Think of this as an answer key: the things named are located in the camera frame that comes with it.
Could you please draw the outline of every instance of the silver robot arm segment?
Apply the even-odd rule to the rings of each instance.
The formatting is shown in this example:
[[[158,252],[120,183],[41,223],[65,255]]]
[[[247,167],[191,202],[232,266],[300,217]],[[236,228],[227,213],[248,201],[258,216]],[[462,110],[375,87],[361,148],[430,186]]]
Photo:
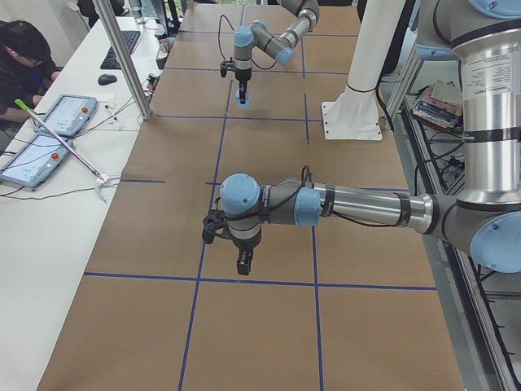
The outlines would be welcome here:
[[[435,229],[440,216],[436,198],[429,195],[409,197],[304,180],[286,178],[260,186],[246,174],[228,177],[221,185],[222,210],[210,210],[204,219],[204,242],[232,240],[239,248],[237,271],[248,275],[262,224],[316,226],[320,217],[335,215],[368,226],[408,226],[423,234]]]
[[[268,31],[262,20],[255,20],[248,26],[237,27],[234,31],[234,58],[221,63],[221,76],[232,71],[239,81],[236,93],[237,105],[249,106],[247,83],[252,78],[252,51],[258,47],[281,65],[289,63],[293,49],[308,32],[317,25],[319,10],[317,0],[279,0],[282,7],[297,17],[280,37]]]

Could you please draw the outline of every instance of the table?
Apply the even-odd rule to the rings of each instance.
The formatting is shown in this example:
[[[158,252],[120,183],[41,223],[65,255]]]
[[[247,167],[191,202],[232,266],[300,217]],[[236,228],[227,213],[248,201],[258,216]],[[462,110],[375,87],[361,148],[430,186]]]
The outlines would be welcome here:
[[[137,29],[133,18],[118,18],[121,29]],[[155,64],[158,43],[151,29],[142,30],[132,60],[138,76],[158,75]],[[105,104],[117,111],[131,99],[121,70],[99,68],[110,43],[98,22],[78,47],[59,78],[37,106],[44,112],[60,94],[82,94],[98,99],[87,127],[109,116]],[[117,75],[108,86],[97,83],[102,73]],[[75,149],[102,172],[120,174],[141,125],[135,104],[87,135],[75,140]],[[27,121],[17,134],[21,140],[33,135]],[[13,141],[8,151],[24,144]],[[4,165],[7,156],[0,158]],[[72,156],[68,157],[35,192],[23,189],[21,198],[47,197],[94,187],[94,176]],[[0,194],[16,189],[0,184]],[[0,389],[31,390],[37,387],[59,331],[80,282],[85,264],[98,236],[115,187],[102,190],[107,203],[93,191],[76,192],[46,200],[10,200],[0,197],[4,224],[0,229]]]

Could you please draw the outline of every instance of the metal post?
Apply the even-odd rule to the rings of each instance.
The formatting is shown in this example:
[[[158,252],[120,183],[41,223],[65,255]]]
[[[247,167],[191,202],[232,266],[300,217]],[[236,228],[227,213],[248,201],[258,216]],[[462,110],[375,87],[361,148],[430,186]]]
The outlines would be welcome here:
[[[116,53],[118,62],[121,65],[121,70],[129,86],[130,93],[134,97],[134,101],[138,105],[139,112],[143,120],[146,120],[152,114],[148,100],[143,93],[143,88],[136,72],[136,68],[130,58],[130,53],[123,42],[120,27],[117,24],[116,16],[108,0],[94,0],[96,12],[99,19],[103,23],[105,32],[111,42],[112,47]]]
[[[389,98],[387,103],[387,112],[391,118],[394,118],[398,113],[398,109],[416,79],[422,64],[423,61],[416,56],[416,48],[413,46],[409,58],[400,72],[400,82],[392,90],[391,98]]]

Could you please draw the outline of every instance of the small object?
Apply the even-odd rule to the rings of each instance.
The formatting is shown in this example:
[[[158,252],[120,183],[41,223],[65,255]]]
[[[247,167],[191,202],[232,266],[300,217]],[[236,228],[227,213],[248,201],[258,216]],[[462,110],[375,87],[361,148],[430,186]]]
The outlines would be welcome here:
[[[173,39],[171,37],[167,37],[159,39],[158,42],[160,46],[157,50],[157,54],[155,55],[155,63],[157,64],[157,68],[164,69],[166,60],[169,57],[170,50],[173,46]]]
[[[106,86],[107,84],[111,84],[117,81],[116,75],[112,75],[110,73],[104,73],[98,78],[98,84],[101,86]]]
[[[148,75],[148,78],[147,78],[147,90],[149,90],[150,92],[154,92],[155,91],[155,88],[157,87],[157,83],[159,82],[160,80],[160,77],[159,76],[155,76],[155,75]]]

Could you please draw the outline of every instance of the metal rod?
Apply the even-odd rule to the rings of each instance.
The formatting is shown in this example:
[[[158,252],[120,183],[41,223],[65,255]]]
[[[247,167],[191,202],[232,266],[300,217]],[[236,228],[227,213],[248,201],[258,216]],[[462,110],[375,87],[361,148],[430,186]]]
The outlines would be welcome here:
[[[103,27],[105,28],[105,32],[111,42],[112,48],[116,53],[118,62],[121,65],[121,70],[123,71],[123,76],[125,76],[125,80],[129,86],[130,93],[138,105],[143,120],[146,120],[150,117],[152,111],[148,104],[148,100],[143,93],[138,73],[136,72],[136,68],[130,58],[130,53],[123,42],[123,37],[116,16],[114,15],[114,11],[112,10],[108,0],[94,0],[94,5],[96,6],[96,12],[103,23]]]
[[[99,182],[105,183],[107,181],[107,175],[101,174],[94,166],[85,160],[78,152],[74,151],[70,145],[67,144],[63,138],[61,138],[56,132],[54,132],[33,110],[31,110],[21,99],[17,99],[15,103],[20,106],[41,126],[43,126],[54,138],[56,138],[64,147],[68,149],[92,174],[98,177]]]

